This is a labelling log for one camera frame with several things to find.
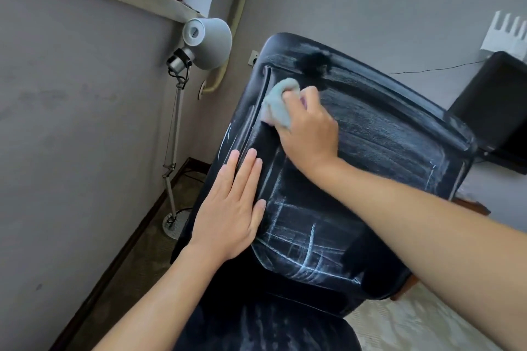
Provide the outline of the person's left hand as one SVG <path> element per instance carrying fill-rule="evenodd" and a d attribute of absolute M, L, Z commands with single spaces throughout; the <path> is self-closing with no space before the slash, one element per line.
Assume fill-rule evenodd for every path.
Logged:
<path fill-rule="evenodd" d="M 208 201 L 205 198 L 195 218 L 189 243 L 219 264 L 238 256 L 255 239 L 249 234 L 249 223 L 254 204 L 258 201 L 256 194 L 253 203 L 243 203 L 233 198 L 233 183 L 240 169 L 237 169 L 240 156 L 238 150 L 232 151 L 223 165 L 226 166 L 226 197 L 223 201 Z M 262 159 L 258 157 L 258 181 L 261 170 Z"/>

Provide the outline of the person's right hand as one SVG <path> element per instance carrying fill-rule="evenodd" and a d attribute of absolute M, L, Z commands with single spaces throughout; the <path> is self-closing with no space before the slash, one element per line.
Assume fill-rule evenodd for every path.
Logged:
<path fill-rule="evenodd" d="M 291 138 L 280 142 L 294 166 L 317 182 L 337 160 L 338 124 L 321 104 L 316 87 L 307 87 L 300 95 L 290 91 L 282 95 L 291 117 Z"/>

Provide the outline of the light blue cleaning cloth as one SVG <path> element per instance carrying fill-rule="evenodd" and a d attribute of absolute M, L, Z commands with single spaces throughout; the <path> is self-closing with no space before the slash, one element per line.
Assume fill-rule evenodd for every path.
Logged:
<path fill-rule="evenodd" d="M 283 79 L 270 89 L 261 104 L 259 114 L 261 122 L 271 127 L 278 124 L 280 127 L 290 129 L 291 117 L 282 98 L 283 93 L 287 91 L 301 96 L 300 85 L 296 79 Z"/>

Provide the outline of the person's right forearm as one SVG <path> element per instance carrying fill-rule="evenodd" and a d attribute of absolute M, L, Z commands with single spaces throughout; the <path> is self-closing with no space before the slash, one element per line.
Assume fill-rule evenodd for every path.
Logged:
<path fill-rule="evenodd" d="M 506 351 L 527 351 L 527 234 L 352 167 L 303 166 L 359 216 L 447 306 Z"/>

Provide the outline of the person's left forearm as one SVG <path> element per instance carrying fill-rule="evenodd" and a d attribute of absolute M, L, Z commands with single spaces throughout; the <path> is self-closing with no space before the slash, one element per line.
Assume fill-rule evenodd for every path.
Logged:
<path fill-rule="evenodd" d="M 212 277 L 235 248 L 191 241 L 92 351 L 171 351 Z"/>

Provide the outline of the black leather chair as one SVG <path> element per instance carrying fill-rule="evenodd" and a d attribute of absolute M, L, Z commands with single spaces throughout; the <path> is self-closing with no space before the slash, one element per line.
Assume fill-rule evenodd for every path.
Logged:
<path fill-rule="evenodd" d="M 451 200 L 472 165 L 470 129 L 402 83 L 291 33 L 263 46 L 194 208 L 172 253 L 232 150 L 262 159 L 255 200 L 267 202 L 254 242 L 216 272 L 173 351 L 361 351 L 345 317 L 396 294 L 410 270 L 352 211 L 317 188 L 260 121 L 283 79 L 316 86 L 339 126 L 348 164 Z"/>

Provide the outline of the white floor lamp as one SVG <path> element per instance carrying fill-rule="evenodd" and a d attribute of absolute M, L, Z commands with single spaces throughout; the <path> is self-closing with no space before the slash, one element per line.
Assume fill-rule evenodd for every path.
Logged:
<path fill-rule="evenodd" d="M 189 20 L 182 29 L 182 46 L 174 51 L 166 64 L 168 74 L 175 79 L 175 99 L 169 126 L 165 162 L 162 175 L 170 213 L 163 218 L 162 230 L 166 236 L 178 240 L 190 215 L 190 208 L 177 209 L 171 176 L 177 162 L 179 141 L 180 105 L 183 92 L 190 78 L 190 70 L 196 67 L 210 71 L 223 65 L 230 55 L 232 34 L 228 24 L 217 18 Z"/>

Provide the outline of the white patterned bedding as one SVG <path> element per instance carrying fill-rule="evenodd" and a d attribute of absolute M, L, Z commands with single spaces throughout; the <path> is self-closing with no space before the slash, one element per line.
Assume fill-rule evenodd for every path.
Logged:
<path fill-rule="evenodd" d="M 422 284 L 348 314 L 363 351 L 503 351 Z"/>

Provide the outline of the black monitor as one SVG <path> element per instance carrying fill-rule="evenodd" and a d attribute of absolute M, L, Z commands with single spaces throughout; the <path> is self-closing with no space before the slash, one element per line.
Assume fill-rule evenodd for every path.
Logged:
<path fill-rule="evenodd" d="M 527 175 L 526 63 L 492 54 L 448 111 L 475 135 L 478 162 Z"/>

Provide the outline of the white wall hook rack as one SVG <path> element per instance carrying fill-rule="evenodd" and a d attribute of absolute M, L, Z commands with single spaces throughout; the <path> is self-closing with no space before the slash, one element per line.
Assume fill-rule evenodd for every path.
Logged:
<path fill-rule="evenodd" d="M 523 61 L 527 57 L 527 20 L 516 16 L 510 24 L 511 13 L 501 19 L 501 11 L 496 11 L 480 50 L 487 52 L 506 52 Z"/>

